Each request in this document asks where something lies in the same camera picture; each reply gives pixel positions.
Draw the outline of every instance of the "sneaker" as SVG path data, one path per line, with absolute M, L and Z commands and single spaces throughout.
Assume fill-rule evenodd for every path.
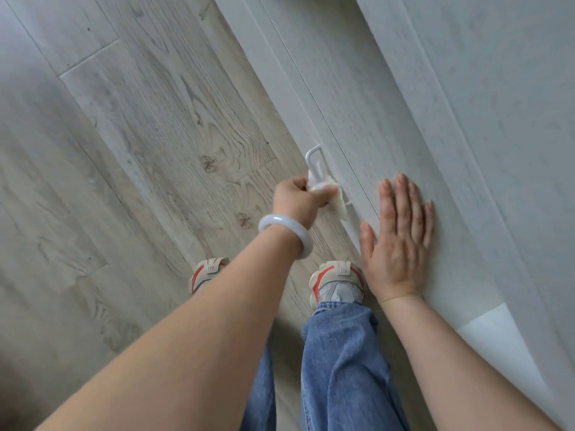
M 313 292 L 309 297 L 309 303 L 313 309 L 324 301 L 361 304 L 365 284 L 363 272 L 355 263 L 328 261 L 309 279 L 309 288 Z
M 190 295 L 194 295 L 200 287 L 212 281 L 216 275 L 229 264 L 229 259 L 218 257 L 217 259 L 202 260 L 194 269 L 194 276 L 188 281 Z

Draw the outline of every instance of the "gray wood floor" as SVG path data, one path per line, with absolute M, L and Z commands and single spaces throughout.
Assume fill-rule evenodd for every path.
M 211 0 L 0 0 L 0 428 L 34 428 L 234 257 L 305 162 Z M 321 217 L 272 346 L 278 429 L 299 428 L 299 329 L 325 260 Z M 381 339 L 415 429 L 405 353 Z

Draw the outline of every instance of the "forearm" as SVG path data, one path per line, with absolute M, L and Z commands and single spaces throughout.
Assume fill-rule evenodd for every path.
M 382 308 L 439 430 L 559 429 L 420 297 L 392 299 Z
M 300 250 L 284 227 L 262 232 L 40 429 L 237 429 Z

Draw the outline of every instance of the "jeans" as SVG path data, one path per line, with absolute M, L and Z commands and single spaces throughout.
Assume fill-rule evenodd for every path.
M 302 429 L 408 431 L 389 366 L 376 340 L 377 318 L 356 303 L 322 302 L 302 330 Z M 259 363 L 241 431 L 276 429 L 271 355 Z

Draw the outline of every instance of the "bracelet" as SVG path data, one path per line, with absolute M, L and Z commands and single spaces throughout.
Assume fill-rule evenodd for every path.
M 302 224 L 297 222 L 295 219 L 290 218 L 289 216 L 266 215 L 262 218 L 261 221 L 259 221 L 258 230 L 262 232 L 272 224 L 283 225 L 284 227 L 289 228 L 291 231 L 297 234 L 297 236 L 301 240 L 301 243 L 304 244 L 304 250 L 297 258 L 298 260 L 305 259 L 308 255 L 312 253 L 313 251 L 312 236 Z

